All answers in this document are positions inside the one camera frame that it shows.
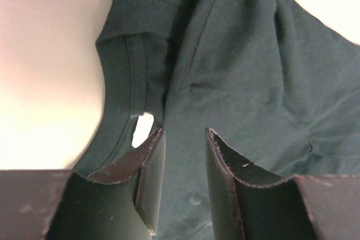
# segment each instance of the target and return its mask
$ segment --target t-shirt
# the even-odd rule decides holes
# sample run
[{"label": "t-shirt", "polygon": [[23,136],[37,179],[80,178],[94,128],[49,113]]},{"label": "t-shirt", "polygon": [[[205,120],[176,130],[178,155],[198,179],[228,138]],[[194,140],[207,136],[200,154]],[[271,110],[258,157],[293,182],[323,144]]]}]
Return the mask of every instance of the t-shirt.
[{"label": "t-shirt", "polygon": [[360,173],[360,48],[293,0],[113,0],[102,123],[82,174],[166,131],[158,240],[212,240],[205,128],[276,174]]}]

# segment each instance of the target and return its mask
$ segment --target dark green t-shirt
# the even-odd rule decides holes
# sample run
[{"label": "dark green t-shirt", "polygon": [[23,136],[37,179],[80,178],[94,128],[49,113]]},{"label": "dark green t-shirt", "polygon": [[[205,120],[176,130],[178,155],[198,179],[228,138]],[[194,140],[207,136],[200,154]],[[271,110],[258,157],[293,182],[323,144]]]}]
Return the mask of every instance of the dark green t-shirt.
[{"label": "dark green t-shirt", "polygon": [[293,0],[114,0],[97,42],[105,112],[82,174],[166,130],[159,240],[212,240],[205,128],[260,166],[360,173],[360,48]]}]

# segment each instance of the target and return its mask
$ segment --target black object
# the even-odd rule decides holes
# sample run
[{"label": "black object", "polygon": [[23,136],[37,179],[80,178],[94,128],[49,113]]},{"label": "black object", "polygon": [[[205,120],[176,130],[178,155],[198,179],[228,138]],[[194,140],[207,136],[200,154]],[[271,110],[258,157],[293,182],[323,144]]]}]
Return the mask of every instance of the black object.
[{"label": "black object", "polygon": [[216,240],[353,240],[360,176],[270,173],[207,130],[206,167]]},{"label": "black object", "polygon": [[151,239],[164,161],[165,134],[157,130],[87,178],[68,170],[0,171],[0,239]]}]

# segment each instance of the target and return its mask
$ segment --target black plastic piece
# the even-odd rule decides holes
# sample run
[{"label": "black plastic piece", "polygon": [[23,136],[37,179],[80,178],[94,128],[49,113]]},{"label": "black plastic piece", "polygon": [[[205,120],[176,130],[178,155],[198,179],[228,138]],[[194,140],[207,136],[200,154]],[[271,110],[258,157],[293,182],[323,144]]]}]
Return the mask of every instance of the black plastic piece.
[{"label": "black plastic piece", "polygon": [[151,239],[164,161],[165,134],[157,130],[87,178],[66,170],[0,171],[0,239]]},{"label": "black plastic piece", "polygon": [[206,167],[215,240],[338,240],[360,235],[360,176],[283,179],[208,129]]}]

